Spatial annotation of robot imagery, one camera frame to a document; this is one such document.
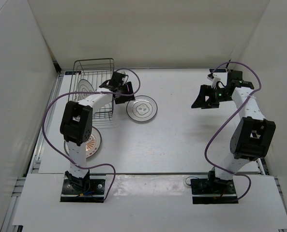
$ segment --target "dish rack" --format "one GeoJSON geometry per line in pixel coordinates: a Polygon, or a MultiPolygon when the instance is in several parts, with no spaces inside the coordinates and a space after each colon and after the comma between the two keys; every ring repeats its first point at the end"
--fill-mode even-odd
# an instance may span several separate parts
{"type": "MultiPolygon", "coordinates": [[[[71,84],[69,92],[78,92],[79,81],[87,80],[94,90],[96,90],[104,81],[111,79],[114,72],[114,59],[81,59],[74,62],[71,84]]],[[[81,100],[79,94],[69,95],[68,101],[77,102],[81,100]]],[[[113,116],[113,101],[106,104],[93,115],[93,119],[111,119],[113,116]]]]}

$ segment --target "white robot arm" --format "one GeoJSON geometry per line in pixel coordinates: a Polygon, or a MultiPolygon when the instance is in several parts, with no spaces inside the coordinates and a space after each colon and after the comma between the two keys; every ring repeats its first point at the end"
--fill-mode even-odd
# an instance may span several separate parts
{"type": "MultiPolygon", "coordinates": [[[[76,194],[86,192],[91,186],[89,170],[79,167],[87,167],[85,147],[91,136],[93,114],[112,100],[115,104],[120,104],[135,99],[132,84],[131,82],[125,83],[125,77],[125,73],[113,72],[112,78],[103,82],[96,90],[98,94],[91,94],[79,102],[69,101],[65,106],[60,132],[68,145],[69,156],[75,164],[71,163],[70,169],[65,172],[64,185],[67,183],[66,186],[72,187],[76,194]]],[[[69,193],[69,190],[63,189],[63,192],[69,193]]],[[[61,197],[61,201],[72,201],[67,197],[61,197]]]]}
{"type": "MultiPolygon", "coordinates": [[[[107,88],[98,88],[96,92],[108,92],[107,88]]],[[[106,104],[112,102],[112,95],[111,94],[92,94],[89,95],[87,98],[78,101],[78,104],[82,106],[89,106],[92,108],[92,115],[99,111],[100,108],[105,106],[106,104]]],[[[86,142],[83,142],[81,145],[77,145],[77,143],[72,141],[66,142],[68,149],[69,149],[69,157],[79,166],[86,168],[86,151],[85,146],[86,142]]],[[[83,170],[76,167],[73,163],[70,163],[69,173],[73,176],[84,178],[85,175],[88,173],[88,170],[83,170]]]]}
{"type": "MultiPolygon", "coordinates": [[[[234,101],[237,109],[240,109],[254,89],[251,82],[242,80],[241,71],[229,72],[227,85],[224,88],[218,86],[220,80],[216,78],[212,73],[208,75],[212,84],[211,86],[201,85],[192,108],[219,108],[220,102],[234,101]]],[[[235,201],[237,196],[233,175],[244,165],[267,155],[275,131],[275,123],[265,118],[253,96],[250,96],[246,105],[239,111],[239,116],[240,123],[230,140],[230,152],[220,165],[216,165],[209,171],[208,179],[192,180],[193,194],[200,195],[196,202],[219,203],[213,195],[220,192],[226,195],[222,199],[235,201]]]]}

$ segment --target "white table surface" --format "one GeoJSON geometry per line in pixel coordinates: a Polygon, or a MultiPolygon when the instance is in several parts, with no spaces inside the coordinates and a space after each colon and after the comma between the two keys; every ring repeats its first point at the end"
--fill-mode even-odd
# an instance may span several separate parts
{"type": "MultiPolygon", "coordinates": [[[[113,120],[93,125],[103,139],[99,152],[88,159],[88,165],[111,163],[120,174],[138,173],[207,173],[212,166],[204,159],[207,142],[236,110],[233,101],[222,102],[219,109],[191,109],[199,94],[200,85],[210,84],[207,69],[142,69],[135,70],[141,79],[137,95],[148,95],[158,105],[156,117],[146,124],[132,121],[126,104],[115,105],[113,120]]],[[[137,88],[137,80],[130,73],[129,80],[137,88]]],[[[218,73],[226,83],[226,73],[218,73]]],[[[60,94],[69,92],[71,76],[65,75],[60,94]]],[[[60,99],[52,117],[48,137],[63,150],[60,122],[68,98],[60,99]]],[[[208,155],[220,163],[229,152],[229,140],[239,122],[236,116],[212,143],[208,155]]],[[[69,161],[44,143],[39,173],[64,173],[69,161]]],[[[109,167],[94,169],[95,173],[112,173],[109,167]]],[[[257,173],[252,162],[241,172],[257,173]]]]}
{"type": "MultiPolygon", "coordinates": [[[[272,176],[251,175],[238,204],[193,205],[183,175],[118,175],[104,203],[61,203],[62,174],[29,174],[14,225],[23,232],[278,232],[287,215],[272,176]]],[[[238,195],[248,181],[235,176],[238,195]]]]}

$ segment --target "plate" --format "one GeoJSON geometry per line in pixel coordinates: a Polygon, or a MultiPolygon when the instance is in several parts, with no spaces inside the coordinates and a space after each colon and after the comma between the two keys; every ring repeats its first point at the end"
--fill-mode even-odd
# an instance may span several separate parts
{"type": "MultiPolygon", "coordinates": [[[[78,92],[95,92],[93,86],[85,79],[79,81],[77,90],[78,92]]],[[[86,99],[89,95],[88,93],[79,93],[80,100],[86,99]]]]}
{"type": "Polygon", "coordinates": [[[135,101],[129,101],[126,106],[128,116],[137,122],[146,122],[155,117],[157,104],[153,98],[145,95],[136,96],[135,101]]]}
{"type": "MultiPolygon", "coordinates": [[[[90,138],[86,141],[85,145],[85,151],[86,151],[86,158],[91,157],[92,155],[95,155],[97,151],[99,150],[99,147],[102,142],[102,137],[99,132],[95,127],[92,127],[91,130],[91,136],[90,138]]],[[[64,149],[67,155],[69,155],[68,148],[66,148],[66,141],[64,141],[64,149]]]]}

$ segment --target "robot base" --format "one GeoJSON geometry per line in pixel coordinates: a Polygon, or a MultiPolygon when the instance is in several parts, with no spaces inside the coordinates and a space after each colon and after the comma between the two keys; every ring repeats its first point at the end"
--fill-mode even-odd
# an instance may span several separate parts
{"type": "Polygon", "coordinates": [[[193,204],[235,204],[237,194],[234,183],[226,188],[212,189],[207,185],[208,179],[191,179],[193,204]]]}
{"type": "Polygon", "coordinates": [[[61,202],[90,202],[90,203],[103,203],[105,192],[105,179],[90,179],[90,189],[92,194],[80,196],[80,192],[77,192],[70,185],[69,180],[65,176],[64,183],[62,185],[62,191],[60,195],[61,202]]]}

